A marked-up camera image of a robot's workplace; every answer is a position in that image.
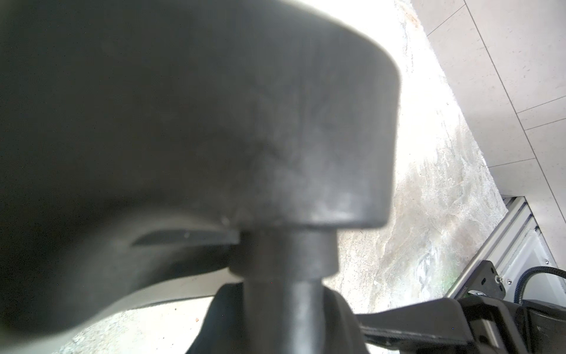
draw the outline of grout line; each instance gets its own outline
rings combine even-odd
[[[532,106],[531,108],[527,108],[527,109],[524,109],[524,110],[522,110],[522,111],[520,111],[520,112],[517,112],[517,114],[523,113],[523,112],[526,111],[526,110],[533,109],[533,108],[538,107],[538,106],[542,106],[543,104],[547,104],[547,103],[550,103],[550,102],[553,102],[553,101],[556,101],[556,100],[563,99],[563,98],[565,98],[565,97],[566,97],[566,96],[558,97],[557,99],[553,99],[553,100],[550,100],[550,101],[548,101],[548,102],[541,103],[541,104],[538,104],[538,105],[536,105],[536,106]]]
[[[454,12],[452,15],[450,15],[446,20],[442,21],[441,24],[439,24],[438,26],[436,26],[435,29],[433,29],[429,34],[427,34],[426,36],[430,36],[434,31],[436,31],[437,28],[439,28],[440,26],[442,26],[442,24],[446,21],[448,21],[449,18],[451,18],[452,16],[454,16],[458,11],[462,10],[462,8],[466,6],[466,3],[464,3],[462,6],[460,6],[460,8],[458,10],[456,10],[456,12]]]
[[[547,125],[547,124],[552,124],[552,123],[560,122],[560,121],[563,121],[563,120],[565,120],[565,119],[566,119],[566,118],[562,118],[562,119],[559,119],[559,120],[554,121],[554,122],[549,122],[549,123],[544,123],[544,124],[541,124],[541,125],[537,125],[536,127],[532,127],[532,128],[525,129],[525,131],[531,130],[531,129],[535,129],[535,128],[538,128],[538,127],[542,127],[543,125]]]
[[[560,209],[560,204],[558,204],[558,201],[556,200],[556,196],[554,195],[554,192],[552,191],[552,187],[550,186],[550,183],[548,183],[548,179],[546,178],[544,170],[542,169],[541,163],[537,159],[537,154],[534,152],[533,145],[530,143],[530,140],[529,140],[529,137],[527,136],[527,132],[525,131],[525,128],[523,128],[523,124],[521,123],[521,120],[519,119],[519,115],[517,114],[517,110],[515,110],[515,106],[513,105],[513,102],[511,101],[511,97],[509,97],[509,93],[507,92],[507,89],[505,88],[505,84],[503,83],[503,80],[501,79],[501,75],[499,75],[499,72],[497,70],[497,67],[495,66],[494,60],[491,58],[490,51],[487,50],[486,42],[483,40],[482,34],[479,31],[478,25],[475,23],[474,16],[472,16],[470,8],[468,7],[468,4],[466,3],[466,0],[464,0],[464,5],[466,6],[466,9],[468,10],[468,13],[470,14],[471,20],[474,23],[475,30],[478,31],[479,38],[482,40],[483,46],[486,48],[487,56],[490,58],[491,64],[494,66],[495,73],[497,74],[499,81],[501,82],[501,86],[503,86],[503,91],[505,91],[505,94],[507,95],[507,99],[509,100],[509,103],[511,104],[511,108],[513,108],[513,111],[515,112],[515,117],[517,117],[517,120],[519,121],[519,125],[521,126],[521,129],[523,130],[523,133],[525,133],[525,137],[527,138],[527,142],[529,143],[529,146],[530,146],[531,150],[533,151],[533,155],[535,156],[535,158],[537,160],[538,167],[541,169],[542,176],[544,177],[544,180],[546,181],[546,184],[548,185],[548,189],[550,189],[550,194],[552,194],[552,197],[554,198],[554,202],[556,203],[556,206],[558,207],[560,214],[562,214],[562,219],[566,223],[566,217],[564,216],[562,209]]]
[[[503,166],[503,165],[509,165],[509,164],[514,164],[514,163],[517,163],[517,162],[529,161],[529,160],[534,160],[534,159],[536,159],[536,157],[532,157],[531,159],[525,159],[525,160],[519,160],[519,161],[507,162],[506,164],[500,164],[500,165],[488,166],[487,168],[492,168],[492,167],[497,167],[497,166]]]

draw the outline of black cable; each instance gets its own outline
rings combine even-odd
[[[513,300],[515,304],[521,304],[523,302],[523,293],[525,292],[525,287],[527,286],[527,282],[533,275],[539,273],[554,274],[566,279],[566,271],[563,271],[562,269],[552,268],[552,267],[529,268],[521,275],[519,281],[517,282],[517,288],[515,288],[515,299]]]

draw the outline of stone texture surface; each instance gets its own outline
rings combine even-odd
[[[389,223],[342,231],[341,270],[325,284],[359,313],[442,297],[506,213],[481,151],[409,0],[304,3],[375,40],[402,76]],[[58,353],[185,353],[209,302],[113,315]]]

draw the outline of black hose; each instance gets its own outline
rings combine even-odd
[[[529,268],[521,275],[519,281],[517,282],[517,288],[515,288],[515,299],[513,300],[515,304],[521,304],[523,302],[523,293],[525,292],[525,287],[527,286],[527,282],[533,275],[539,273],[554,274],[566,279],[566,271],[563,271],[562,269],[552,268],[552,267]]]

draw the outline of tile floor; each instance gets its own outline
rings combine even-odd
[[[526,196],[566,268],[566,2],[413,6],[500,192]]]

